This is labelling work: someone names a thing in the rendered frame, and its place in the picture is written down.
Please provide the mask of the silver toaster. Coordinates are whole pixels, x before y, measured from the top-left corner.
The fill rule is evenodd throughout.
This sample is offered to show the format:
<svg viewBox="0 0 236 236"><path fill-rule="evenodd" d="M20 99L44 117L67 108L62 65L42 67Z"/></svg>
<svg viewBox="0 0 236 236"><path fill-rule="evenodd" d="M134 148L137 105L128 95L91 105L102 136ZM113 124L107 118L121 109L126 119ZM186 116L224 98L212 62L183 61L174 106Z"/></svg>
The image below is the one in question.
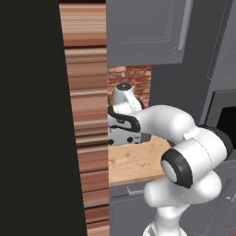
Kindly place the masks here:
<svg viewBox="0 0 236 236"><path fill-rule="evenodd" d="M120 128L108 128L108 145L119 146L125 144L140 144L151 139L149 134L125 131Z"/></svg>

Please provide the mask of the wooden side panel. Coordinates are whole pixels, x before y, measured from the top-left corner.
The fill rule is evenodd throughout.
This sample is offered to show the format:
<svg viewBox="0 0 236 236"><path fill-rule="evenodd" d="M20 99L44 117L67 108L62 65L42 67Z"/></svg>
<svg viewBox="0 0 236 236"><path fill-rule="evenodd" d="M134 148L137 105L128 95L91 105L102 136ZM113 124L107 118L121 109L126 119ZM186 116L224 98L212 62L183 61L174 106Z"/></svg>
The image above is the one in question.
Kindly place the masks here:
<svg viewBox="0 0 236 236"><path fill-rule="evenodd" d="M106 6L59 7L88 236L110 236Z"/></svg>

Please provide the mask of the grey drawer front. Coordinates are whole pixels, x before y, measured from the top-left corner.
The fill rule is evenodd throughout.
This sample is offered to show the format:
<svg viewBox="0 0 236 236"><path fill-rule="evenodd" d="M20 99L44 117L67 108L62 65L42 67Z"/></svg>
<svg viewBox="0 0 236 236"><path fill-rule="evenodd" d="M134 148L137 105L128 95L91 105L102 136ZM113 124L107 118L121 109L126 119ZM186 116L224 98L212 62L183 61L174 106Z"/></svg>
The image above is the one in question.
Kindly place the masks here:
<svg viewBox="0 0 236 236"><path fill-rule="evenodd" d="M109 188L109 198L110 200L114 199L120 199L124 197L133 197L133 196L139 196L139 195L128 195L127 193L127 187L129 187L130 190L143 190L144 187L147 184L147 182L139 182L139 183L129 183L129 184L122 184L117 186L112 186Z"/></svg>

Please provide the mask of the black fridge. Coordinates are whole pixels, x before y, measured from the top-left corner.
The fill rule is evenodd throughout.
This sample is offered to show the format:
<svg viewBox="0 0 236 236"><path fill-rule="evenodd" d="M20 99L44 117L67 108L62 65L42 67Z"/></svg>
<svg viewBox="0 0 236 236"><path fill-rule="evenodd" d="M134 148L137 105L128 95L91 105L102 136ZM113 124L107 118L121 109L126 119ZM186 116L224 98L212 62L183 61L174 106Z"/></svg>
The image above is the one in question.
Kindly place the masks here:
<svg viewBox="0 0 236 236"><path fill-rule="evenodd" d="M57 0L0 0L0 236L87 236Z"/></svg>

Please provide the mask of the grey upper cupboard door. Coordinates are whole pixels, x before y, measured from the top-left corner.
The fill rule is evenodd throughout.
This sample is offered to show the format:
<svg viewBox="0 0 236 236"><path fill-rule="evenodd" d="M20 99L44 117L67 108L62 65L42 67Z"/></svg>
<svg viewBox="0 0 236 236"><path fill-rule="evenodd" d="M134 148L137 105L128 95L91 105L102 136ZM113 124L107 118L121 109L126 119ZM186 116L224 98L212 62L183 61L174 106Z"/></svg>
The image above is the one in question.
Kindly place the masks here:
<svg viewBox="0 0 236 236"><path fill-rule="evenodd" d="M106 0L107 65L183 60L194 0Z"/></svg>

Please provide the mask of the grey lower cupboard door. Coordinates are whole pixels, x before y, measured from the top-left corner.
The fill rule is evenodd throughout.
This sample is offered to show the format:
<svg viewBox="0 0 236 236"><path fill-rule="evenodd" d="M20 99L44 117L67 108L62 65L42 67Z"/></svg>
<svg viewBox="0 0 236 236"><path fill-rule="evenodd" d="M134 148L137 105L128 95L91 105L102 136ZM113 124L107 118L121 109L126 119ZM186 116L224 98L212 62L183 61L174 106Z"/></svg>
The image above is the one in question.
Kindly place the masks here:
<svg viewBox="0 0 236 236"><path fill-rule="evenodd" d="M143 197L123 197L110 201L110 236L142 236L156 209Z"/></svg>

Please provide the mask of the built-in grey oven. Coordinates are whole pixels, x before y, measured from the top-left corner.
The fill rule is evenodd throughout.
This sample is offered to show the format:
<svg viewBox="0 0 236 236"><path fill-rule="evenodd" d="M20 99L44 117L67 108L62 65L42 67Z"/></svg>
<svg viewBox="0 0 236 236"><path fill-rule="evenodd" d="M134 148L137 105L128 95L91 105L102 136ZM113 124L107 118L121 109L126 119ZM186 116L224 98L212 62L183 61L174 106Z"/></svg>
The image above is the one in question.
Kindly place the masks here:
<svg viewBox="0 0 236 236"><path fill-rule="evenodd" d="M225 132L233 145L228 161L236 160L236 79L211 81L200 124Z"/></svg>

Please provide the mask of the grey tall cupboard door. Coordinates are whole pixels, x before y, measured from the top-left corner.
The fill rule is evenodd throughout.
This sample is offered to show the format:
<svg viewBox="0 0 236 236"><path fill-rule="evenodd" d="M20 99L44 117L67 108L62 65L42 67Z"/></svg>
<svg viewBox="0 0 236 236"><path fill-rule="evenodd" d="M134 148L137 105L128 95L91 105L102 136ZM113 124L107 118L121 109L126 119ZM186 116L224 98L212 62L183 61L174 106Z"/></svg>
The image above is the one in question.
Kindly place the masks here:
<svg viewBox="0 0 236 236"><path fill-rule="evenodd" d="M207 77L236 78L236 0L228 0Z"/></svg>

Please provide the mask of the grey cupboard door below oven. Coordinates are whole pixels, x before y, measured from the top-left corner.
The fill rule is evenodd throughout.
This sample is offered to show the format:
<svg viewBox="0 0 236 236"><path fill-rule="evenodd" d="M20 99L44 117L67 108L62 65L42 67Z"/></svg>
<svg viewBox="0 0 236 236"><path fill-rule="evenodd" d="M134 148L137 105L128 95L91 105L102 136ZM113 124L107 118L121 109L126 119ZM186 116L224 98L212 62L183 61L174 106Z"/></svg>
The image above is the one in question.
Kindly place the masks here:
<svg viewBox="0 0 236 236"><path fill-rule="evenodd" d="M219 196L207 203L190 206L180 225L187 236L229 236L236 233L236 160L225 161L215 172L221 179Z"/></svg>

